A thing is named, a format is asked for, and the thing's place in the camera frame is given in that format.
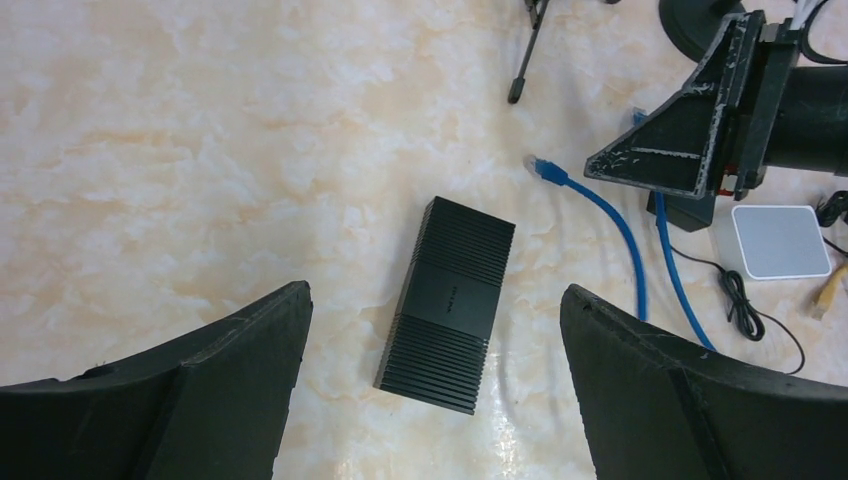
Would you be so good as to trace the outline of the blue ethernet cable short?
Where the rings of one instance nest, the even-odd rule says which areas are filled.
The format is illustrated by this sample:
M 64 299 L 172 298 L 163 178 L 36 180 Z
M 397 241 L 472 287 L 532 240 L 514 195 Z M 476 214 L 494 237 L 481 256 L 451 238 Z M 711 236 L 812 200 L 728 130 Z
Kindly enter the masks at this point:
M 669 280 L 671 281 L 673 291 L 675 293 L 675 297 L 677 298 L 677 301 L 684 313 L 687 323 L 690 329 L 695 334 L 698 343 L 707 350 L 716 352 L 715 346 L 709 340 L 706 332 L 704 331 L 702 325 L 697 319 L 697 316 L 691 306 L 691 303 L 688 300 L 683 283 L 680 279 L 677 265 L 674 260 L 674 253 L 672 251 L 672 244 L 668 229 L 668 216 L 665 206 L 665 198 L 661 193 L 652 192 L 652 194 L 655 209 L 654 215 L 656 218 L 655 225 L 658 232 L 660 248 L 663 254 L 666 271 Z

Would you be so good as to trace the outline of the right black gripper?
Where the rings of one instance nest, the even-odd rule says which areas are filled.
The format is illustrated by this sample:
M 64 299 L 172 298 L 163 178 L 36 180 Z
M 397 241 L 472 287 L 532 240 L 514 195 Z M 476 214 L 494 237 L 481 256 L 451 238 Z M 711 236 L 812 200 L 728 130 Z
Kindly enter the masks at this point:
M 700 199 L 726 136 L 722 194 L 745 199 L 763 181 L 780 102 L 797 65 L 800 33 L 791 26 L 790 19 L 768 24 L 761 11 L 725 16 L 680 90 L 589 157 L 584 175 Z

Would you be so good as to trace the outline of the blue ethernet cable long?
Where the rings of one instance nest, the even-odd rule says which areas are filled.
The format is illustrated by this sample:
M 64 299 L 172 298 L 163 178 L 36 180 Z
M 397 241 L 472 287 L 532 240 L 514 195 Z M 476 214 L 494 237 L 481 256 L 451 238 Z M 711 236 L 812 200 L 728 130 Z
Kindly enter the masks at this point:
M 615 224 L 626 243 L 633 266 L 637 318 L 647 323 L 649 321 L 649 297 L 645 267 L 632 230 L 622 215 L 608 201 L 580 182 L 574 180 L 557 164 L 536 157 L 535 155 L 526 156 L 523 159 L 523 163 L 527 170 L 536 177 L 556 186 L 569 188 L 580 194 L 600 208 Z

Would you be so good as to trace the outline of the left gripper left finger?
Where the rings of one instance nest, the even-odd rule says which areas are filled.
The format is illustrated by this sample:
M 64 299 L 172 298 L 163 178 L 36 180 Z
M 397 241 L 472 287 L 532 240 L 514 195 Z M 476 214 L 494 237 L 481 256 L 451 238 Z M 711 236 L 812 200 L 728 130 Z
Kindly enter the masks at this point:
M 5 479 L 269 479 L 313 313 L 289 283 L 68 380 L 1 390 Z

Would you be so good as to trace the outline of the black power adapter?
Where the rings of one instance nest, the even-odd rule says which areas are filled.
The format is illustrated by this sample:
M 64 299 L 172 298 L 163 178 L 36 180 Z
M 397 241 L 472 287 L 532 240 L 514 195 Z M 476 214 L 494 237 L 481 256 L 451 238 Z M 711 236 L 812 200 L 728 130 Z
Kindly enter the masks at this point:
M 691 200 L 662 195 L 665 198 L 668 229 L 671 224 L 674 224 L 687 232 L 694 232 L 706 228 L 711 224 L 715 207 L 714 198 L 707 197 L 701 200 Z M 652 193 L 649 196 L 648 209 L 655 213 Z M 678 255 L 692 262 L 709 265 L 717 270 L 718 285 L 728 301 L 727 321 L 733 324 L 744 338 L 752 342 L 763 340 L 766 334 L 766 328 L 763 323 L 764 319 L 768 319 L 780 327 L 796 345 L 800 355 L 799 365 L 790 373 L 794 375 L 801 372 L 806 364 L 806 354 L 801 343 L 782 322 L 771 315 L 759 311 L 752 305 L 746 292 L 744 278 L 739 272 L 726 269 L 715 261 L 685 254 L 674 247 L 673 244 L 672 251 L 674 257 Z

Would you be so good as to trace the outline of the black network switch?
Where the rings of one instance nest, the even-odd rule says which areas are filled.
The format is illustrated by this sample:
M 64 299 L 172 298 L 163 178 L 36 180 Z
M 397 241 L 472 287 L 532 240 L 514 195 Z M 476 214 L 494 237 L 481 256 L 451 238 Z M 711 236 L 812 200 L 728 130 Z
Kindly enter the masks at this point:
M 376 388 L 474 413 L 514 232 L 443 197 L 427 205 Z

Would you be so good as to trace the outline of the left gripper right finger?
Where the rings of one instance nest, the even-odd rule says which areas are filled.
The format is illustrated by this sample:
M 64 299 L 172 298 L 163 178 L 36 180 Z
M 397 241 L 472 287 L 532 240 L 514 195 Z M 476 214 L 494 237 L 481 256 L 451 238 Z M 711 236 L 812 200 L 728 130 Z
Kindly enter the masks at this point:
M 847 391 L 753 366 L 579 285 L 560 328 L 601 479 L 843 479 Z

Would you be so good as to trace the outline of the white network switch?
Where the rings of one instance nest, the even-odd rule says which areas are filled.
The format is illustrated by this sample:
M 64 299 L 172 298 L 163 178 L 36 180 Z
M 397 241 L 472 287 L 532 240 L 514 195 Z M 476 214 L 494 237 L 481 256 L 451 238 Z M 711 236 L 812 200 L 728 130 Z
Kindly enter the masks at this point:
M 833 271 L 810 206 L 736 205 L 710 227 L 722 266 L 747 280 L 822 278 Z

